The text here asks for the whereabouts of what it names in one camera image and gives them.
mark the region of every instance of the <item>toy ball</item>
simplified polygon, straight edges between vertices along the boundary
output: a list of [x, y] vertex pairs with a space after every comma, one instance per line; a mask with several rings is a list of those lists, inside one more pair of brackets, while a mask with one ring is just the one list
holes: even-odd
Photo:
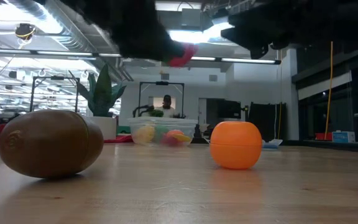
[[229, 169], [248, 169], [259, 159], [262, 137], [252, 123], [226, 121], [214, 128], [210, 150], [218, 165]]
[[147, 144], [154, 138], [155, 129], [151, 125], [140, 127], [132, 135], [132, 138], [136, 144]]
[[162, 138], [161, 144], [164, 144], [164, 145], [170, 146], [170, 147], [178, 147], [178, 146], [182, 145], [182, 142], [179, 141], [177, 138], [175, 138], [173, 136], [169, 136], [168, 134], [166, 134]]
[[165, 126], [156, 126], [154, 132], [153, 142], [160, 142], [169, 129]]
[[9, 122], [0, 135], [2, 161], [30, 177], [59, 178], [81, 172], [102, 148], [99, 127], [71, 111], [27, 113]]
[[180, 130], [172, 130], [172, 131], [169, 131], [167, 132], [167, 136], [173, 136], [174, 134], [181, 134], [181, 135], [185, 135], [185, 133], [183, 133], [183, 131], [180, 131]]

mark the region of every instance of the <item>potted plant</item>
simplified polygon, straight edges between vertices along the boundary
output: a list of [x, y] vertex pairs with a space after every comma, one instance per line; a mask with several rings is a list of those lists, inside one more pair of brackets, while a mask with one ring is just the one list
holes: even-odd
[[111, 86], [112, 81], [108, 65], [105, 65], [100, 71], [98, 81], [96, 81], [93, 73], [89, 74], [88, 81], [89, 91], [78, 80], [76, 84], [78, 93], [88, 100], [88, 107], [93, 113], [90, 120], [99, 126], [104, 140], [115, 139], [117, 122], [109, 116], [109, 110], [114, 106], [116, 100], [122, 96], [126, 86], [123, 86], [122, 82]]

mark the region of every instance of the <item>red box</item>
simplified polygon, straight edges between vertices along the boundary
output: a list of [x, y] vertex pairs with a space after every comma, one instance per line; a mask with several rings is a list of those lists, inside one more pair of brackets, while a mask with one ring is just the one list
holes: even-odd
[[316, 140], [320, 141], [333, 141], [333, 133], [327, 133], [327, 139], [324, 139], [325, 133], [316, 133]]

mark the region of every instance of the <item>desk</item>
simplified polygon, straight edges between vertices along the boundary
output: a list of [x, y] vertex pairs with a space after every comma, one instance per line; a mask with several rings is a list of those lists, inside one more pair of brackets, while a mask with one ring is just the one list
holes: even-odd
[[252, 170], [189, 149], [106, 144], [74, 178], [47, 181], [0, 160], [0, 224], [358, 224], [358, 153], [264, 151]]

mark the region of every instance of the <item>man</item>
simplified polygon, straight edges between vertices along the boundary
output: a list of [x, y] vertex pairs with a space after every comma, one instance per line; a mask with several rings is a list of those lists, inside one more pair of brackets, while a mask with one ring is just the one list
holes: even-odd
[[163, 118], [172, 118], [175, 114], [175, 109], [171, 107], [171, 96], [165, 95], [162, 101], [162, 107], [156, 108], [156, 110], [160, 110], [164, 112]]

